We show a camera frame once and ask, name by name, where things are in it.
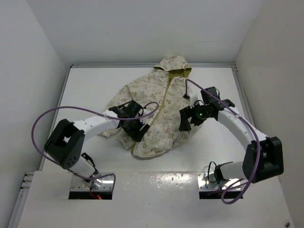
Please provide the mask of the cream printed hooded jacket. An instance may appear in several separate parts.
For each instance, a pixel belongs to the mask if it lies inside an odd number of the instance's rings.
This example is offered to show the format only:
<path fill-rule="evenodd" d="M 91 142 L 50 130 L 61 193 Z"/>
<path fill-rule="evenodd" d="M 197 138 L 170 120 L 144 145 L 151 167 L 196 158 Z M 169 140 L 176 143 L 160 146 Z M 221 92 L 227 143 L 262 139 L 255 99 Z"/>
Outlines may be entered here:
<path fill-rule="evenodd" d="M 140 142 L 133 140 L 122 128 L 102 132 L 100 136 L 112 137 L 121 142 L 126 150 L 130 150 L 132 156 L 141 158 L 155 157 L 186 143 L 201 128 L 192 125 L 189 132 L 179 131 L 180 110 L 189 105 L 183 96 L 185 91 L 190 90 L 185 86 L 185 79 L 191 71 L 185 58 L 166 57 L 154 66 L 152 73 L 126 84 L 107 104 L 106 108 L 130 100 L 141 106 L 149 102 L 159 104 L 154 116 L 148 120 L 150 128 Z"/>

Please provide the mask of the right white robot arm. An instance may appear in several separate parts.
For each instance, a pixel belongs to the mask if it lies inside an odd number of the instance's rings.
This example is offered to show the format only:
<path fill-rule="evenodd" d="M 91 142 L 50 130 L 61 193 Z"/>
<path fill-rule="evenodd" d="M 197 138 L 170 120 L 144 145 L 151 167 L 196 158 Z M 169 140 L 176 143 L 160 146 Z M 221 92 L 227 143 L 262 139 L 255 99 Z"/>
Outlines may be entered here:
<path fill-rule="evenodd" d="M 245 179 L 257 183 L 284 172 L 283 147 L 278 137 L 269 137 L 244 119 L 229 99 L 222 100 L 215 87 L 201 90 L 202 104 L 197 94 L 187 91 L 189 106 L 180 110 L 179 131 L 189 132 L 207 119 L 214 118 L 225 126 L 245 150 L 242 162 L 226 162 L 215 166 L 212 182 Z"/>

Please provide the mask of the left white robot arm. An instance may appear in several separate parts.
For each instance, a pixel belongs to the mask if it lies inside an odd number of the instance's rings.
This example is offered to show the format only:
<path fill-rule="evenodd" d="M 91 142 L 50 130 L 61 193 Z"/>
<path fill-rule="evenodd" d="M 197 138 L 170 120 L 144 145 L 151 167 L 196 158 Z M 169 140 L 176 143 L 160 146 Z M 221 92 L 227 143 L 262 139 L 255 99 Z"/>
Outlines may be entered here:
<path fill-rule="evenodd" d="M 140 142 L 150 127 L 145 123 L 147 114 L 146 107 L 131 100 L 87 119 L 73 122 L 63 119 L 53 130 L 44 150 L 60 167 L 89 182 L 99 172 L 93 160 L 82 151 L 84 142 L 109 130 L 123 130 L 135 142 Z"/>

